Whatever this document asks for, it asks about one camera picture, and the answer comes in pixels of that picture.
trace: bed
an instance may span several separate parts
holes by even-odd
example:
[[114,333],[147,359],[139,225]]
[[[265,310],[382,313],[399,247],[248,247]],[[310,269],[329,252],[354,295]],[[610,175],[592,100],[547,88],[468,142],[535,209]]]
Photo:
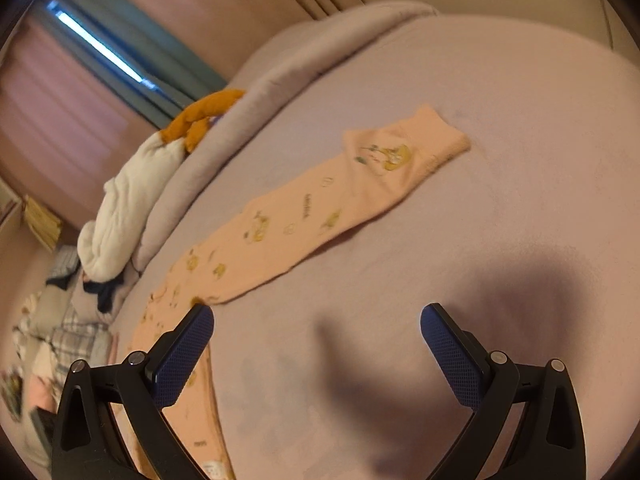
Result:
[[193,244],[337,155],[344,130],[430,104],[470,137],[468,153],[389,213],[214,307],[212,373],[236,478],[428,476],[468,418],[420,337],[431,301],[489,350],[567,364],[588,478],[601,478],[640,419],[640,71],[546,25],[383,2],[286,30],[230,86],[247,97],[149,217],[145,272],[111,327],[119,358]]

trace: plush toy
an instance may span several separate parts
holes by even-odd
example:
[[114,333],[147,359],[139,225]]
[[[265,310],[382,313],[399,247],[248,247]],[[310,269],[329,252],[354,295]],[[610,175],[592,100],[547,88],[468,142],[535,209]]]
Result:
[[225,114],[243,95],[244,90],[225,89],[190,104],[160,132],[162,142],[185,137],[184,149],[192,153],[209,131],[210,119]]

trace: yellow object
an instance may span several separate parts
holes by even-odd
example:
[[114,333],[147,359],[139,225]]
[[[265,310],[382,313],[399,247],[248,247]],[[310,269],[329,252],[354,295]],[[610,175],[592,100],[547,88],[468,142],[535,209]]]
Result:
[[[151,348],[162,329],[180,322],[194,298],[225,303],[287,272],[329,240],[391,209],[469,148],[465,134],[428,106],[384,128],[346,132],[342,143],[340,155],[252,200],[182,256],[152,294],[132,348]],[[224,478],[231,479],[208,351],[195,370],[193,383],[163,413],[200,466],[222,462]]]
[[243,95],[244,90],[226,89],[190,104],[160,132],[162,142],[168,144],[185,137],[186,151],[193,152],[209,131],[210,118],[225,114]]
[[38,241],[49,251],[56,248],[62,220],[30,196],[25,197],[24,221]]

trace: teal curtain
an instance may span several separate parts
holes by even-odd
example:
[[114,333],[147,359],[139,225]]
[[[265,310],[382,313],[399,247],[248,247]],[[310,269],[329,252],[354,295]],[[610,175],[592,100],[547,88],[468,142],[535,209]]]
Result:
[[226,85],[128,0],[37,0],[33,12],[68,51],[158,129]]

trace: silver screw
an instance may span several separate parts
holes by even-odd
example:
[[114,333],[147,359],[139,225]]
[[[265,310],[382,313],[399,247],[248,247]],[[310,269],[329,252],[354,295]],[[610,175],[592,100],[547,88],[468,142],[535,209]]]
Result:
[[71,363],[71,371],[73,373],[79,372],[80,370],[84,370],[84,366],[86,365],[86,361],[82,359],[78,359],[78,361],[74,361]]
[[564,363],[560,359],[553,359],[551,361],[551,367],[556,372],[564,372]]
[[129,357],[127,357],[127,362],[130,365],[139,365],[142,361],[145,360],[146,354],[144,352],[132,352],[129,354]]
[[507,355],[503,352],[491,352],[491,361],[496,364],[503,365],[507,362]]

